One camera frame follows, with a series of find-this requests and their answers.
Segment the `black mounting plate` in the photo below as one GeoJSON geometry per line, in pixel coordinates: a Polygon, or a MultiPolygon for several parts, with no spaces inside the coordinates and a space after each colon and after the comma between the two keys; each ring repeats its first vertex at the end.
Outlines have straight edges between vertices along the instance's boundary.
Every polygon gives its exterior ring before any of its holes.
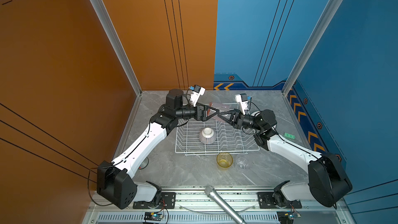
{"type": "MultiPolygon", "coordinates": [[[[173,209],[176,203],[176,193],[175,192],[162,192],[161,201],[164,200],[164,206],[167,209],[173,209]]],[[[132,205],[133,209],[162,209],[162,204],[159,204],[156,208],[150,208],[149,202],[134,202],[132,205]]]]}
{"type": "MultiPolygon", "coordinates": [[[[260,205],[260,208],[279,208],[273,204],[272,195],[273,192],[257,192],[258,204],[260,205]]],[[[300,201],[292,201],[292,205],[297,209],[302,208],[300,201]]]]}

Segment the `dish rack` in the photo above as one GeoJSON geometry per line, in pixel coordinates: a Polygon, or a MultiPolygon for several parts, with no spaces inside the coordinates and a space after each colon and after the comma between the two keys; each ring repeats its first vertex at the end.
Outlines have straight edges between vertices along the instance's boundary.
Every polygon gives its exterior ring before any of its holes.
{"type": "MultiPolygon", "coordinates": [[[[229,105],[231,109],[237,108],[236,103],[229,105]]],[[[253,133],[253,130],[247,129],[246,132],[253,133]]],[[[184,153],[187,156],[217,155],[220,152],[238,154],[258,150],[260,147],[256,144],[253,135],[213,118],[206,122],[190,120],[186,125],[177,127],[176,153],[184,153]],[[212,144],[204,144],[199,140],[199,132],[205,127],[211,127],[215,132],[214,135],[217,135],[216,141],[212,144]]]]}

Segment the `green block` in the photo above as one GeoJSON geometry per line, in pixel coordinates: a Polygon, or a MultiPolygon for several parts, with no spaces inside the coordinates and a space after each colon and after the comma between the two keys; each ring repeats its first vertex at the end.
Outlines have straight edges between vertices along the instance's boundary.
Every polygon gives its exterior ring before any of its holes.
{"type": "Polygon", "coordinates": [[[294,135],[285,132],[285,138],[295,139],[296,137],[294,135]]]}

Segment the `yellow chevron arrow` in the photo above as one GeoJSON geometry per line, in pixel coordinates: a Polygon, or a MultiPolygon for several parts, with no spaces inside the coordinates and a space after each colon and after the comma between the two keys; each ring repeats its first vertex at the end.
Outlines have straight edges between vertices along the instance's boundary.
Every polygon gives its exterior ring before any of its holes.
{"type": "Polygon", "coordinates": [[[229,84],[228,86],[224,87],[225,90],[229,90],[229,87],[232,86],[233,83],[229,84]]]}
{"type": "Polygon", "coordinates": [[[218,87],[221,86],[223,83],[218,84],[214,89],[219,90],[218,87]]]}
{"type": "Polygon", "coordinates": [[[318,138],[318,136],[313,132],[308,132],[308,143],[311,143],[310,138],[311,136],[318,138]]]}
{"type": "Polygon", "coordinates": [[[301,115],[304,115],[304,116],[307,116],[306,114],[305,114],[305,112],[300,112],[300,111],[298,111],[298,121],[300,122],[300,116],[301,115]]]}
{"type": "Polygon", "coordinates": [[[301,105],[299,103],[294,103],[294,112],[296,113],[296,107],[301,107],[301,105]]]}
{"type": "Polygon", "coordinates": [[[322,146],[320,146],[319,144],[314,144],[314,152],[316,152],[316,148],[319,148],[319,149],[325,151],[325,149],[322,146]]]}
{"type": "Polygon", "coordinates": [[[297,96],[296,95],[291,95],[290,96],[290,105],[292,104],[292,98],[297,98],[297,96]]]}

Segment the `orange wall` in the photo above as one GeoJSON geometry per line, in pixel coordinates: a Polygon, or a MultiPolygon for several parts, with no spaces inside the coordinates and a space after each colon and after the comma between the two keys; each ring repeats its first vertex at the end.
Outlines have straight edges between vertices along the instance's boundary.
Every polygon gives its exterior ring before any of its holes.
{"type": "Polygon", "coordinates": [[[134,91],[89,0],[5,1],[0,103],[94,163],[0,105],[0,222],[80,223],[87,168],[112,159],[134,91]]]}
{"type": "Polygon", "coordinates": [[[143,90],[213,88],[217,0],[103,1],[143,90]]]}

